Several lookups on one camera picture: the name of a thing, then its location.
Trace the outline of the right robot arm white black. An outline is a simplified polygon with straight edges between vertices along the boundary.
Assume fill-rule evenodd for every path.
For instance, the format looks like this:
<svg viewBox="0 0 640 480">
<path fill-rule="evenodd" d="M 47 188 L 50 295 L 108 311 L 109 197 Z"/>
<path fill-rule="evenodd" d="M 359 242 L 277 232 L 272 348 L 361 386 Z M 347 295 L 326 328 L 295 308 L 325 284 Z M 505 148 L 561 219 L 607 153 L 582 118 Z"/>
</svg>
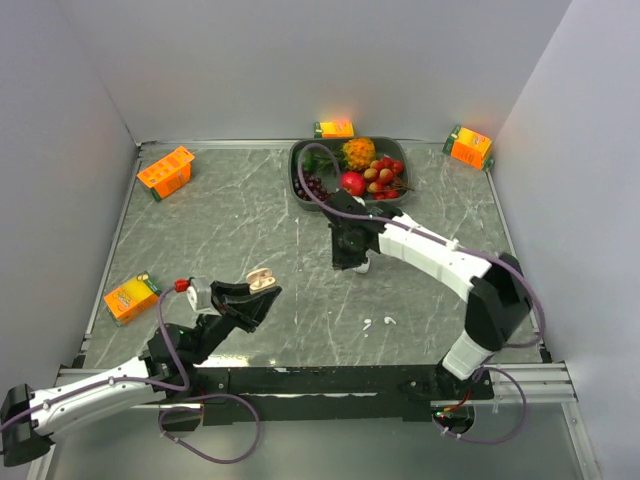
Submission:
<svg viewBox="0 0 640 480">
<path fill-rule="evenodd" d="M 373 251 L 422 271 L 466 303 L 462 333 L 439 362 L 436 375 L 444 396 L 462 396 L 471 387 L 472 375 L 509 345 L 533 307 L 515 257 L 471 252 L 393 205 L 367 205 L 344 190 L 321 210 L 330 222 L 335 269 L 356 270 L 369 263 Z"/>
</svg>

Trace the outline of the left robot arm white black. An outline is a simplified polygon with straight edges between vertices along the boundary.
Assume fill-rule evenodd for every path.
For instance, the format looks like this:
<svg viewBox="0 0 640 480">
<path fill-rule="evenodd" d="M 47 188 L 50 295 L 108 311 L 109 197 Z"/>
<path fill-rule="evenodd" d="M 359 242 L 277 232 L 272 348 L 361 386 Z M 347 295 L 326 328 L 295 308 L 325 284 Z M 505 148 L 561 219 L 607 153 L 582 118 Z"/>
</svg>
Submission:
<svg viewBox="0 0 640 480">
<path fill-rule="evenodd" d="M 234 330 L 254 332 L 282 289 L 215 281 L 205 291 L 213 313 L 199 315 L 189 328 L 166 323 L 158 311 L 158 328 L 146 349 L 121 365 L 61 387 L 12 388 L 1 406 L 4 465 L 30 463 L 50 451 L 56 436 L 133 406 L 189 400 L 198 387 L 199 365 Z"/>
</svg>

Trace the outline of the white earbuds charging case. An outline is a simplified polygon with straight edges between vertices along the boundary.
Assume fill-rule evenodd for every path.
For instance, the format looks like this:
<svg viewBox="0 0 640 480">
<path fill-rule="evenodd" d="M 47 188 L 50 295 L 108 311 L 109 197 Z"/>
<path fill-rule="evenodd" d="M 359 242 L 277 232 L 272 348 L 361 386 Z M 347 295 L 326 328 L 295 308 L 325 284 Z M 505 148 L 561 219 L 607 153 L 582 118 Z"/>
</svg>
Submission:
<svg viewBox="0 0 640 480">
<path fill-rule="evenodd" d="M 361 265 L 354 267 L 353 271 L 357 274 L 366 274 L 369 271 L 370 266 L 371 266 L 371 258 L 370 258 L 370 255 L 367 254 L 365 256 L 364 262 Z"/>
</svg>

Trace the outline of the pink earbuds charging case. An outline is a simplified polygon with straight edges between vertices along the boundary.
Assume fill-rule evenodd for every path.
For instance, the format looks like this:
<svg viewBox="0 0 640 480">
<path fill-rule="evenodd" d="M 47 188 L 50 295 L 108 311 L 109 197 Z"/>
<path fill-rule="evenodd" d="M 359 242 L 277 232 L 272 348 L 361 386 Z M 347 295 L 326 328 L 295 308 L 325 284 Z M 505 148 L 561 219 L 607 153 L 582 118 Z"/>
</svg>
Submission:
<svg viewBox="0 0 640 480">
<path fill-rule="evenodd" d="M 249 292 L 256 294 L 277 285 L 277 280 L 269 268 L 259 268 L 246 276 Z"/>
</svg>

